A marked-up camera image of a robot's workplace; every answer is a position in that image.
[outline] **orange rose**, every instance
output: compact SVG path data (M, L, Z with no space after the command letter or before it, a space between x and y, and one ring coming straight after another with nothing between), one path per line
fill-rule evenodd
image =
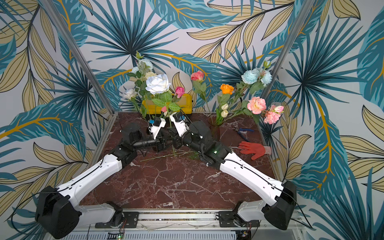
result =
M228 84L222 84L220 89L223 92L223 94L229 93L231 95L232 95L232 91L235 90L231 85L228 85Z

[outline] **white rose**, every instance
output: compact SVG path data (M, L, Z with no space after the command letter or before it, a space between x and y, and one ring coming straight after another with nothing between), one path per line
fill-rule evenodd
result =
M147 87L145 88L151 94L160 94L168 91L170 82L165 74L160 74L154 77L149 77L146 81Z
M124 98L130 100L131 98L134 98L136 97L136 91L131 88L131 89L128 89L127 91L125 91L125 93L122 95Z
M157 76L157 74L154 73L154 72L147 72L147 73L145 74L145 78L146 78L146 79L148 79L149 77L154 77L154 76Z
M228 111L227 110L222 111L221 116L226 118L228 116Z
M228 103L221 106L221 110L227 110L229 107Z
M131 71L131 73L134 73L134 74L136 74L138 70L139 70L139 68L138 68L138 67L134 67L134 68L132 68L132 71Z
M147 65L147 67L152 71L153 64L152 64L151 61L149 61L148 59L143 58L143 59L139 60L139 65L140 65L140 63L145 63L145 65Z

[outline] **white flower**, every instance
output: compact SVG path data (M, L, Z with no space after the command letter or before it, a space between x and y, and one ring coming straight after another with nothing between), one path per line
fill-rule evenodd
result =
M160 94L168 91L170 82L165 74L160 74L154 77L149 77L146 81L147 87L145 88L151 94Z
M261 71L260 77L261 77L260 81L264 84L264 87L270 84L272 81L272 75L268 70Z
M227 110L229 107L228 103L221 106L221 110Z
M143 59L140 59L140 60L139 60L139 65L140 65L141 63L145 63L145 65L147 65L147 67L149 68L149 70L152 71L152 69L153 69L153 64L151 63L151 61L149 61L148 59L143 58Z
M125 91L125 93L124 93L122 96L123 96L124 98L130 100L131 98L136 97L136 94L137 94L137 93L136 93L135 89L130 88L130 89L128 89L127 91Z
M138 70L139 70L139 68L138 68L138 67L134 67L134 68L132 68L132 71L131 71L131 73L134 73L134 74L136 74Z
M154 76L157 76L157 74L154 73L154 72L147 72L147 73L145 74L145 78L146 78L146 79L148 79L149 77L154 77Z
M221 116L226 118L228 116L228 111L227 110L222 111Z

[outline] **yellow case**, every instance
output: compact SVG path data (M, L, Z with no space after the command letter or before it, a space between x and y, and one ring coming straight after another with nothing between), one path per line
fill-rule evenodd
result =
M149 114L161 114L161 107L155 106L151 100L146 102L145 100L142 103L145 107L147 107ZM181 109L185 112L185 114L192 114L192 96L185 93L181 96L180 100L177 104L181 107Z

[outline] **light blue peony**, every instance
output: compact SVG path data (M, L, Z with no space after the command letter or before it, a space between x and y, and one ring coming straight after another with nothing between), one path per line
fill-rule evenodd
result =
M264 86L270 84L272 81L272 75L268 70L262 70L260 77Z
M253 70L248 70L246 71L242 76L242 80L243 82L245 82L246 84L254 84L258 77L260 76L260 71L255 68Z

